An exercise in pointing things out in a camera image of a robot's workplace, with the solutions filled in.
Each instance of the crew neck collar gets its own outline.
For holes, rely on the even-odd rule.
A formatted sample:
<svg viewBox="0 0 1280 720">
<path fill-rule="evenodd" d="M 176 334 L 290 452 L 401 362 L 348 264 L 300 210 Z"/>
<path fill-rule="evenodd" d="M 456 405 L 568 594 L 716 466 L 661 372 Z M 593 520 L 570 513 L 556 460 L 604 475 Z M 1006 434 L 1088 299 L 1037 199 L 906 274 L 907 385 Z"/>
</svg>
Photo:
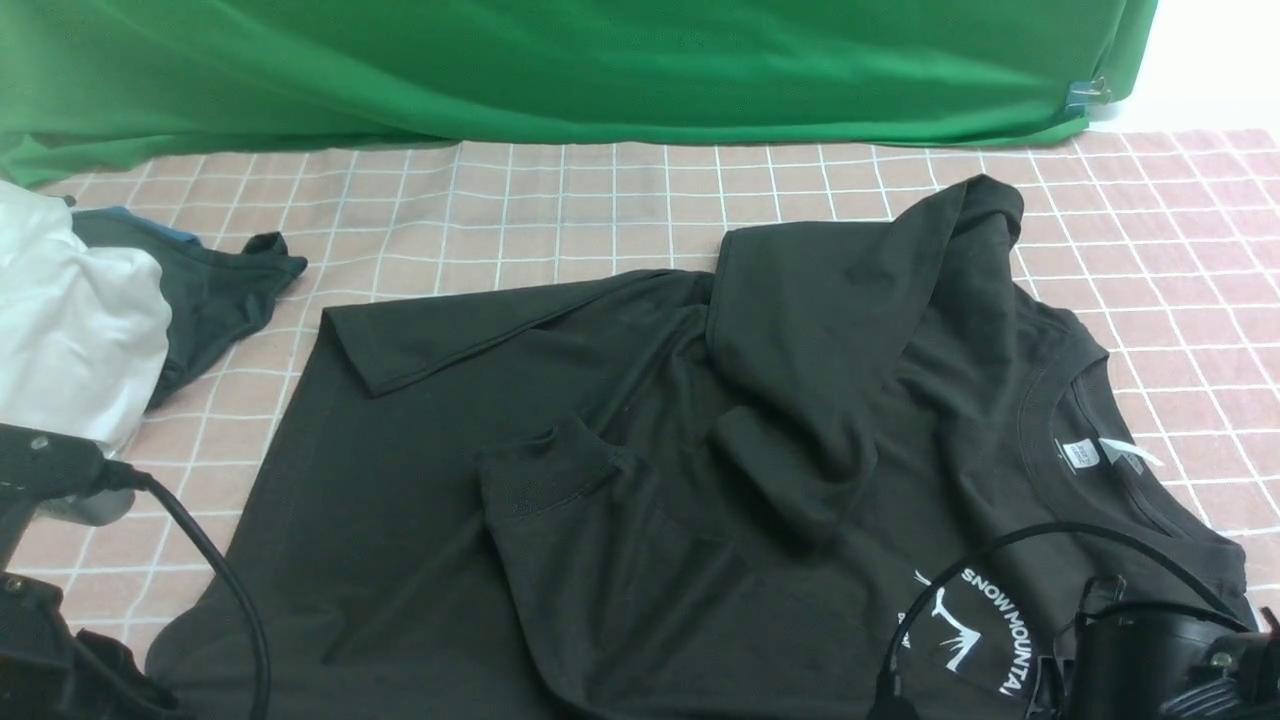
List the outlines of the crew neck collar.
<svg viewBox="0 0 1280 720">
<path fill-rule="evenodd" d="M 1055 447 L 1053 413 L 1085 370 L 1096 363 L 1106 361 L 1110 354 L 1074 315 L 1064 311 L 1059 320 L 1065 320 L 1056 323 L 1066 325 L 1064 341 L 1050 364 L 1032 382 L 1018 419 L 1023 465 L 1037 492 L 1057 518 L 1128 533 L 1187 564 L 1220 593 L 1243 596 L 1244 550 L 1204 527 L 1160 484 L 1153 471 L 1134 477 L 1117 470 L 1115 478 L 1125 484 L 1133 501 L 1161 528 L 1123 519 L 1076 489 L 1075 478 L 1062 464 Z M 1106 373 L 1100 378 L 1105 392 L 1098 392 L 1093 398 L 1102 396 L 1102 401 L 1114 402 Z M 1089 409 L 1082 411 L 1087 420 L 1097 424 Z"/>
</svg>

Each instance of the power cord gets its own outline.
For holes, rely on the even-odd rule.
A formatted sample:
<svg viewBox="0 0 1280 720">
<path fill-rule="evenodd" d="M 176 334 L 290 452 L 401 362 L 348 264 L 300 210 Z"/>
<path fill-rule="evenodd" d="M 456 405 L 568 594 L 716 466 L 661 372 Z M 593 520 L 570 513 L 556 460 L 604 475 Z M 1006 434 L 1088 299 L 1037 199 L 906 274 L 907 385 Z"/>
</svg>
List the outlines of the power cord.
<svg viewBox="0 0 1280 720">
<path fill-rule="evenodd" d="M 173 516 L 173 521 L 191 538 L 200 555 L 209 561 L 210 568 L 214 569 L 218 578 L 227 584 L 227 588 L 244 614 L 244 620 L 248 624 L 250 644 L 253 650 L 253 705 L 250 707 L 248 716 L 250 720 L 266 720 L 266 711 L 271 700 L 271 657 L 266 646 L 266 630 L 262 626 L 262 618 L 257 614 L 257 609 L 253 607 L 253 601 L 250 600 L 248 592 L 246 592 L 244 585 L 241 584 L 239 578 L 236 577 L 236 573 L 228 565 L 227 559 L 223 557 L 223 553 L 209 539 L 209 536 L 200 528 L 196 519 L 191 516 L 191 512 L 187 512 L 182 502 L 169 492 L 169 488 L 160 484 L 148 473 L 143 473 L 127 462 L 109 460 L 102 475 L 108 489 L 137 489 L 155 496 L 160 506 Z"/>
</svg>

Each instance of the black cable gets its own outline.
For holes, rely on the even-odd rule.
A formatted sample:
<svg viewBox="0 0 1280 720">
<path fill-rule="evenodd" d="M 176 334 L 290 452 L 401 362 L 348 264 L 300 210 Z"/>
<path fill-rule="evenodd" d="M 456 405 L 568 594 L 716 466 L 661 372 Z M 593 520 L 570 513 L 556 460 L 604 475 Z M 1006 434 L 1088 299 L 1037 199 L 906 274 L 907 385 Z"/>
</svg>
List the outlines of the black cable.
<svg viewBox="0 0 1280 720">
<path fill-rule="evenodd" d="M 888 643 L 888 650 L 884 652 L 884 661 L 881 664 L 879 675 L 876 678 L 876 700 L 882 701 L 901 694 L 901 678 L 897 675 L 897 651 L 902 647 L 902 641 L 906 638 L 908 632 L 910 632 L 911 624 L 920 616 L 922 612 L 924 612 L 924 609 L 933 600 L 933 596 L 936 596 L 943 585 L 963 573 L 969 565 L 986 559 L 988 555 L 1002 547 L 1028 538 L 1062 533 L 1100 537 L 1130 547 L 1151 559 L 1165 570 L 1169 570 L 1170 574 L 1189 587 L 1211 609 L 1226 615 L 1228 618 L 1235 618 L 1235 612 L 1231 611 L 1222 598 L 1213 594 L 1213 591 L 1211 591 L 1203 580 L 1193 575 L 1189 570 L 1175 562 L 1164 552 L 1160 552 L 1138 538 L 1119 530 L 1091 525 L 1088 523 L 1043 523 L 1039 525 L 1032 525 L 1029 528 L 1023 528 L 1021 530 L 1001 536 L 960 560 L 956 560 L 946 570 L 942 570 L 942 573 L 938 574 L 932 583 L 929 583 L 929 587 L 924 588 L 924 592 L 915 598 L 911 607 L 905 615 L 902 615 L 902 621 L 897 624 L 897 629 L 893 632 L 893 638 Z"/>
<path fill-rule="evenodd" d="M 191 542 L 196 544 L 196 550 L 205 556 L 214 573 L 227 584 L 232 596 L 236 597 L 236 602 L 239 603 L 241 610 L 244 612 L 244 620 L 248 623 L 248 638 L 253 648 L 255 688 L 253 705 L 250 708 L 248 716 L 250 720 L 266 720 L 266 710 L 271 700 L 271 659 L 266 648 L 266 630 L 262 628 L 262 619 L 253 607 L 253 601 L 250 600 L 244 585 L 241 584 L 239 578 L 236 577 L 230 565 L 227 564 L 223 553 L 218 551 L 218 547 L 209 539 L 205 530 L 200 529 L 200 525 L 187 512 L 187 509 L 182 506 L 182 502 L 169 492 L 169 488 L 160 484 L 148 473 L 143 473 L 123 462 L 111 461 L 108 465 L 108 473 L 114 475 L 113 479 L 128 483 L 136 489 L 143 489 L 155 496 L 160 506 L 173 516 L 173 521 L 182 528 L 182 532 L 187 533 Z"/>
</svg>

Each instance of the printed logo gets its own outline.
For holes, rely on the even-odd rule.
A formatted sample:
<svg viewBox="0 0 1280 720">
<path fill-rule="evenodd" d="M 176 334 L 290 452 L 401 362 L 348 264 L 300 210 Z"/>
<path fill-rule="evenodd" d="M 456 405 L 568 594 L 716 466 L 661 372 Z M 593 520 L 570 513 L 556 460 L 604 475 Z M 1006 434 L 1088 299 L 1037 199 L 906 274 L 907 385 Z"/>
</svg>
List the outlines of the printed logo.
<svg viewBox="0 0 1280 720">
<path fill-rule="evenodd" d="M 1027 679 L 1032 673 L 1032 656 L 1034 655 L 1030 632 L 1027 629 L 1027 623 L 1023 620 L 1021 611 L 1018 609 L 1018 605 L 1004 593 L 1004 591 L 974 570 L 965 569 L 964 573 L 961 573 L 960 579 L 966 584 L 963 588 L 954 588 L 955 592 L 951 597 L 954 600 L 968 597 L 955 594 L 963 593 L 968 588 L 978 591 L 978 593 L 987 601 L 983 605 L 989 603 L 991 609 L 995 610 L 1000 619 L 1000 626 L 1007 629 L 1009 632 L 1007 652 L 1011 660 L 1005 679 L 997 689 L 1002 694 L 1010 697 L 1016 696 L 1028 684 Z M 928 587 L 931 580 L 916 570 L 915 582 Z M 980 614 L 983 616 L 979 616 L 978 612 L 974 612 L 972 602 L 965 606 L 965 611 L 959 611 L 955 602 L 948 606 L 946 588 L 938 591 L 938 593 L 933 597 L 933 610 L 929 612 L 929 616 L 941 620 L 950 628 L 937 646 L 948 652 L 948 660 L 946 662 L 947 670 L 959 675 L 961 669 L 965 666 L 965 661 L 973 656 L 974 651 L 979 647 L 979 643 L 983 642 L 983 632 L 988 634 L 992 632 L 992 618 L 986 612 Z M 901 623 L 904 618 L 905 614 L 899 612 L 897 621 Z M 982 626 L 983 630 L 978 630 L 975 626 Z M 902 647 L 911 647 L 910 633 L 908 633 L 908 637 L 904 638 Z"/>
</svg>

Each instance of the white wall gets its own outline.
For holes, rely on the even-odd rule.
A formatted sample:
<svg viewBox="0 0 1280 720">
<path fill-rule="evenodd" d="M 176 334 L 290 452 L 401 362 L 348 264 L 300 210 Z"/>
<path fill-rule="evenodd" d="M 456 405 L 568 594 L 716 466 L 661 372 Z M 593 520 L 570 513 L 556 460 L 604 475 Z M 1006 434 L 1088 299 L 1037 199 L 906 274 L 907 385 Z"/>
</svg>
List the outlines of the white wall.
<svg viewBox="0 0 1280 720">
<path fill-rule="evenodd" d="M 1280 129 L 1280 0 L 1160 0 L 1133 95 L 1096 129 Z"/>
</svg>

